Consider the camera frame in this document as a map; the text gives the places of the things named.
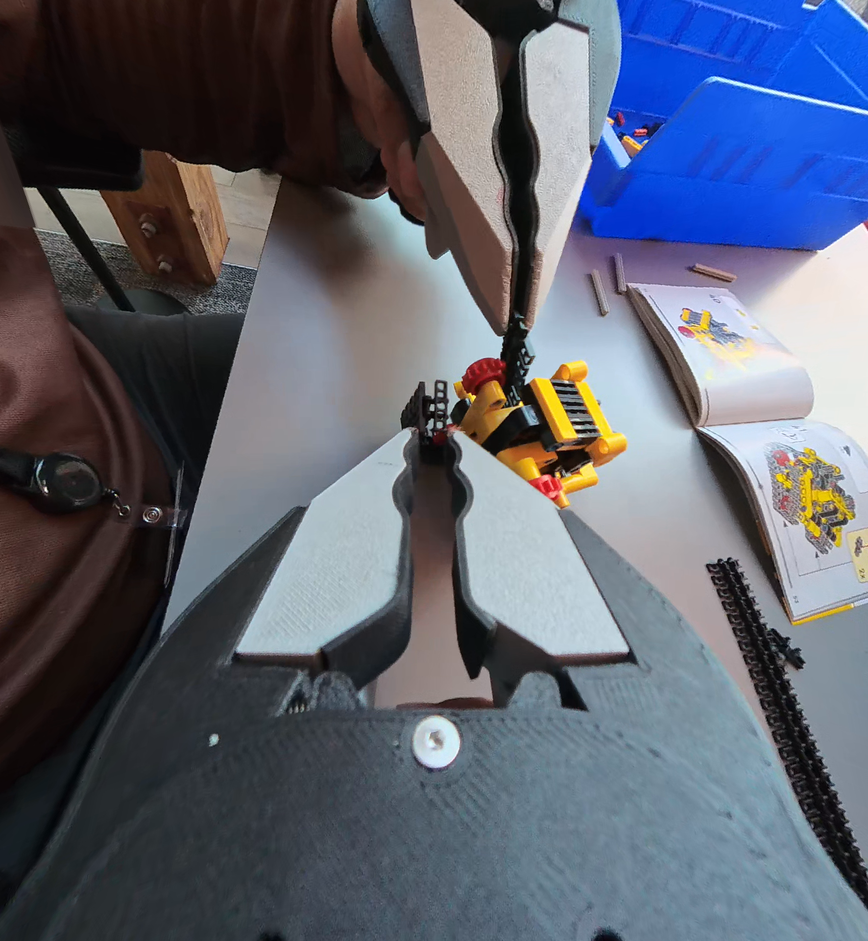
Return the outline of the black badge reel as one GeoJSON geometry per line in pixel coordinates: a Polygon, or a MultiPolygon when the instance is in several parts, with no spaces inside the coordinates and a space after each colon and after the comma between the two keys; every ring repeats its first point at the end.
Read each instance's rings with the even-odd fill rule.
{"type": "Polygon", "coordinates": [[[68,515],[99,505],[130,513],[119,493],[101,479],[95,466],[73,453],[38,455],[0,448],[0,487],[28,500],[39,511],[68,515]]]}

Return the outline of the person's left hand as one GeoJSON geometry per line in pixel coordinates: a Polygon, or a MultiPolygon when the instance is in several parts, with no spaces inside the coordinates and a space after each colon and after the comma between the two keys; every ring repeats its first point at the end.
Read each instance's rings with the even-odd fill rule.
{"type": "Polygon", "coordinates": [[[332,48],[352,116],[361,135],[380,153],[389,191],[409,215],[424,221],[428,205],[410,147],[407,119],[362,47],[356,1],[336,2],[332,48]]]}

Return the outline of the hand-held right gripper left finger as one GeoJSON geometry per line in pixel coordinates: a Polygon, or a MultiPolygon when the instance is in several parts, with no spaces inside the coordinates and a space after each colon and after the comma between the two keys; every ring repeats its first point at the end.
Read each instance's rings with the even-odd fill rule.
{"type": "Polygon", "coordinates": [[[240,660],[373,683],[410,641],[417,431],[404,429],[305,509],[238,642],[240,660]]]}

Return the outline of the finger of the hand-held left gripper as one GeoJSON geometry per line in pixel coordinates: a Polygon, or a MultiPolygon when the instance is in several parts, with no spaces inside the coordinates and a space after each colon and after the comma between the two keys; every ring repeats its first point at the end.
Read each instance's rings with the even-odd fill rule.
{"type": "Polygon", "coordinates": [[[459,2],[361,2],[371,64],[407,116],[428,206],[428,255],[449,254],[490,328],[506,333],[514,236],[498,157],[500,81],[487,29],[459,2]]]}
{"type": "Polygon", "coordinates": [[[522,312],[538,312],[555,278],[620,68],[615,1],[560,2],[522,43],[524,116],[534,146],[533,211],[522,312]]]}

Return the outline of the blue plastic bin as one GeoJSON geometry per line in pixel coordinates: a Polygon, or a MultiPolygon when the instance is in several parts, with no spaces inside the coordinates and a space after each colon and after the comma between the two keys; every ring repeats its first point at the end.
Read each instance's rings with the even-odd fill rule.
{"type": "Polygon", "coordinates": [[[598,237],[821,250],[868,219],[868,111],[711,77],[634,158],[605,124],[598,237]]]}
{"type": "Polygon", "coordinates": [[[620,1],[613,107],[668,118],[710,77],[868,111],[868,25],[843,2],[620,1]]]}

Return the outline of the person's left forearm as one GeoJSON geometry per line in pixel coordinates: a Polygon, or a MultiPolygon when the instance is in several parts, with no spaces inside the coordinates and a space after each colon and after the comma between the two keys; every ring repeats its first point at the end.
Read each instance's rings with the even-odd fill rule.
{"type": "Polygon", "coordinates": [[[335,66],[330,1],[0,2],[0,119],[38,135],[386,186],[335,66]]]}

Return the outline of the small black lego piece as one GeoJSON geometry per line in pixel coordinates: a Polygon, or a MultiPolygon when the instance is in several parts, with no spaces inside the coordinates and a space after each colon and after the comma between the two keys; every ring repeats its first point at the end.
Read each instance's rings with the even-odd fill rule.
{"type": "Polygon", "coordinates": [[[766,639],[782,665],[789,665],[794,670],[802,670],[805,665],[802,651],[793,646],[789,637],[785,637],[774,628],[766,629],[766,639]]]}

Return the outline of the lego instruction booklet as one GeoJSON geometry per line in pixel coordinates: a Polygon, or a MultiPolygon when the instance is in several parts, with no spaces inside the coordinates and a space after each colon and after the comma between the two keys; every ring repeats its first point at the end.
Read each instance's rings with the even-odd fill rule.
{"type": "Polygon", "coordinates": [[[800,360],[727,289],[629,283],[627,297],[693,428],[740,477],[791,622],[868,603],[868,457],[810,419],[800,360]]]}

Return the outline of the wooden table leg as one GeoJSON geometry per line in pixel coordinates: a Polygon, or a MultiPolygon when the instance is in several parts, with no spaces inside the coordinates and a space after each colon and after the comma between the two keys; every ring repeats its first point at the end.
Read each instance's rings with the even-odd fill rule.
{"type": "Polygon", "coordinates": [[[146,150],[141,187],[100,196],[146,274],[195,287],[217,283],[229,236],[208,166],[146,150]]]}

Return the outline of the yellow lego vehicle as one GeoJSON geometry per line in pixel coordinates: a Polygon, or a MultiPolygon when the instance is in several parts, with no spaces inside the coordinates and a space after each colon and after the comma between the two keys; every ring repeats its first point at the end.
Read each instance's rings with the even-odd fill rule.
{"type": "Polygon", "coordinates": [[[551,378],[527,381],[512,404],[501,384],[506,365],[478,359],[454,384],[452,427],[558,508],[568,508],[569,496],[595,486],[598,467],[628,447],[604,416],[587,375],[585,361],[565,362],[551,378]]]}

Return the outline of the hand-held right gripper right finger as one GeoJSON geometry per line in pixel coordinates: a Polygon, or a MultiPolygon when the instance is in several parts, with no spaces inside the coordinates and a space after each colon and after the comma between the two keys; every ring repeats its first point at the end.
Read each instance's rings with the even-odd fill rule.
{"type": "Polygon", "coordinates": [[[482,446],[449,437],[460,655],[492,681],[628,660],[630,648],[562,513],[482,446]]]}

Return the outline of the loose lego pieces pile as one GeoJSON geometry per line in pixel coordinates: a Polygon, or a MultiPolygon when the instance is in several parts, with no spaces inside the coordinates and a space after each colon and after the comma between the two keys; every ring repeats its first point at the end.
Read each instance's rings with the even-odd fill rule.
{"type": "Polygon", "coordinates": [[[607,122],[615,132],[622,152],[632,159],[660,131],[665,119],[645,112],[613,107],[608,113],[607,122]]]}

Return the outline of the black chair frame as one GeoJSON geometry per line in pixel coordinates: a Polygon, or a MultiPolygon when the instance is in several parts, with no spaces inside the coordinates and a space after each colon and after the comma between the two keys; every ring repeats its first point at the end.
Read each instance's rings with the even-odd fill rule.
{"type": "Polygon", "coordinates": [[[125,291],[62,195],[63,189],[132,192],[140,188],[145,176],[140,149],[41,126],[4,125],[3,132],[24,187],[39,192],[105,289],[97,301],[99,308],[161,316],[189,313],[181,301],[161,291],[125,291]]]}

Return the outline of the person's brown shirt torso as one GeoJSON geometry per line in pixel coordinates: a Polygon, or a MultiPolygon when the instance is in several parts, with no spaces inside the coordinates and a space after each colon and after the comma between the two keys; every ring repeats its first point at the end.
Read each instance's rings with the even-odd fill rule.
{"type": "MultiPolygon", "coordinates": [[[[31,229],[0,226],[0,448],[71,453],[138,509],[171,505],[120,378],[71,325],[31,229]]],[[[70,733],[133,652],[168,539],[100,504],[51,515],[0,484],[0,792],[70,733]]]]}

